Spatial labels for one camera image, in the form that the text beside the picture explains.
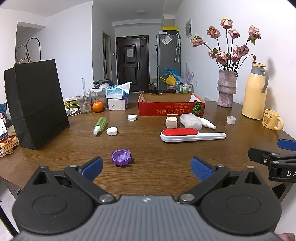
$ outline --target mug handle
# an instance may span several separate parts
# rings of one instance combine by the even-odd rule
[[[276,131],[280,131],[280,130],[282,130],[284,128],[284,121],[283,121],[283,119],[280,118],[280,117],[278,117],[278,120],[279,120],[280,125],[279,125],[279,127],[276,126],[274,128]]]

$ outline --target red brush pad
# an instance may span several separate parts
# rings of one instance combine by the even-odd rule
[[[193,128],[182,128],[182,129],[167,129],[163,130],[165,136],[193,136],[197,135],[198,131]]]

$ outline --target metal screw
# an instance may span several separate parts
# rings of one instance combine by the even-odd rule
[[[113,199],[114,197],[111,194],[103,194],[99,197],[101,202],[111,202]]]
[[[180,199],[184,202],[190,202],[194,200],[194,196],[190,193],[185,193],[180,196]]]

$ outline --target black bag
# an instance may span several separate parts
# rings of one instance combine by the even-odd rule
[[[5,92],[22,147],[37,150],[69,124],[55,60],[15,64],[4,71]]]

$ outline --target white plastic ring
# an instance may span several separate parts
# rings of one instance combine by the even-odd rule
[[[233,117],[233,116],[227,116],[227,120],[226,122],[230,125],[234,125],[235,124],[235,121],[236,121],[236,118]]]
[[[118,129],[116,127],[110,127],[106,131],[108,136],[115,136],[117,134]]]
[[[135,120],[137,120],[137,116],[136,115],[128,115],[128,120],[135,121]]]

